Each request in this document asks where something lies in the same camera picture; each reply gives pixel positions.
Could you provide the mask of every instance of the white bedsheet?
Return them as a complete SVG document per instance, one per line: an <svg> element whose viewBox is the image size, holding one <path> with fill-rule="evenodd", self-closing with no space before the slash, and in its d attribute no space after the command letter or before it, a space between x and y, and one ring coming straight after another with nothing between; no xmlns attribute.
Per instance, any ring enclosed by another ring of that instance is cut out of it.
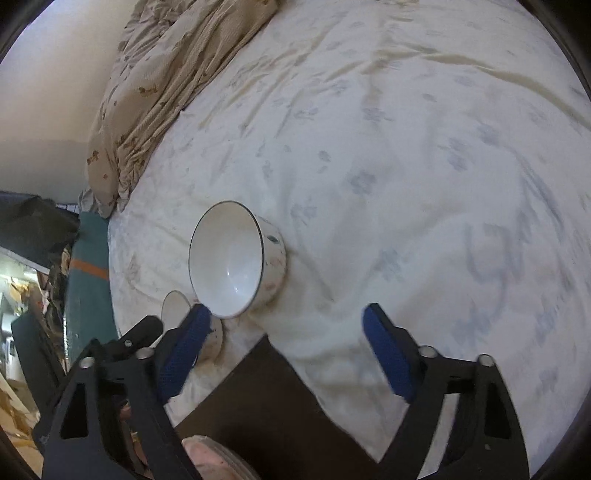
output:
<svg viewBox="0 0 591 480"><path fill-rule="evenodd" d="M287 1L183 112L109 227L122 332L192 295L206 209L277 225L279 298L227 322L179 422L260 338L379 459L404 414L361 331L381 303L419 343L493 355L534 472L589 389L591 105L513 0ZM449 423L453 404L442 422ZM424 472L437 468L437 439Z"/></svg>

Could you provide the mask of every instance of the bowl rim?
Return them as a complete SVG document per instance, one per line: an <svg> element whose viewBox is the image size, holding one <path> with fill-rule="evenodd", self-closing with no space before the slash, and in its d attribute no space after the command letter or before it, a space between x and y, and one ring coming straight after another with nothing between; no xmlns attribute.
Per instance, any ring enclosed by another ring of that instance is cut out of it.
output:
<svg viewBox="0 0 591 480"><path fill-rule="evenodd" d="M203 300L201 300L199 298L199 295L197 294L197 291L195 290L195 285L193 285L193 276L191 275L191 252L193 250L193 241L195 240L195 234L197 234L197 229L199 228L199 225L201 224L202 220L206 217L206 215L213 210L215 207L220 206L224 203L234 203L240 207L243 208L244 211L246 211L252 218L252 221L254 222L255 226L256 226L256 231L258 231L259 234L259 241L261 244L261 271L259 273L259 280L258 283L256 285L256 289L254 291L254 293L252 294L251 298L248 300L248 302L246 302L245 306L243 308L241 308L240 310L238 310L236 313L233 313L231 315L220 315L216 312L214 312L208 305L206 305ZM191 243L189 243L189 258L187 261L187 267L189 269L189 280L191 281L191 288L193 289L193 293L195 294L195 296L197 297L197 301L199 301L200 303L203 303L210 312L212 312L213 315L215 315L217 318L221 319L221 320L227 320L227 319L233 319L236 317L239 317L240 315L242 315L244 312L246 312L254 303L257 294L259 293L260 289L261 289L261 283L262 283L262 278L265 272L265 243L262 237L262 231L261 231L261 227L256 219L256 216L254 213L251 212L250 208L248 208L246 205L244 205L241 202L237 202L236 200L222 200L221 202L217 202L214 205L212 205L210 208L207 209L207 211L201 216L201 218L199 219L199 221L197 222L197 225L195 226L195 230L193 230L193 235L191 236Z"/></svg>

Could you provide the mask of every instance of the white bowl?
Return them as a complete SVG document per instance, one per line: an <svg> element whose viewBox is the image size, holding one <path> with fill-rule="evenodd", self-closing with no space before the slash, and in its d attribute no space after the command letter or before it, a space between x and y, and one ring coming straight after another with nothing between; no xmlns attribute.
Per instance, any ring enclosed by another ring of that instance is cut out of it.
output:
<svg viewBox="0 0 591 480"><path fill-rule="evenodd" d="M195 295L228 319L267 303L286 267L279 230L238 202L221 202L199 220L189 249Z"/></svg>

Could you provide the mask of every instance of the blue gripper pad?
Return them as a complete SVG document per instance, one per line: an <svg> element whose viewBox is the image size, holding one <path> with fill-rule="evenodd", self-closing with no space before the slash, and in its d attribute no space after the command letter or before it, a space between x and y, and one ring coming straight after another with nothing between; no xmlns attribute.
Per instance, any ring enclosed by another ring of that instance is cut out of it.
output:
<svg viewBox="0 0 591 480"><path fill-rule="evenodd" d="M174 347L158 375L158 395L163 403L181 393L205 339L212 331L211 319L207 307L196 304L178 327Z"/></svg>
<svg viewBox="0 0 591 480"><path fill-rule="evenodd" d="M421 381L417 344L406 330L392 324L377 303L363 311L363 332L390 388L410 403Z"/></svg>

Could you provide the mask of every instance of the dark cloth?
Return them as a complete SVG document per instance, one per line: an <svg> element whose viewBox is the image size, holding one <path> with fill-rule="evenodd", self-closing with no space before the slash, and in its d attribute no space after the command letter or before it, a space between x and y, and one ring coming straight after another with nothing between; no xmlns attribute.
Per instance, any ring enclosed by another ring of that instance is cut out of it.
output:
<svg viewBox="0 0 591 480"><path fill-rule="evenodd" d="M0 247L51 268L76 238L79 220L51 200L0 192L0 225Z"/></svg>

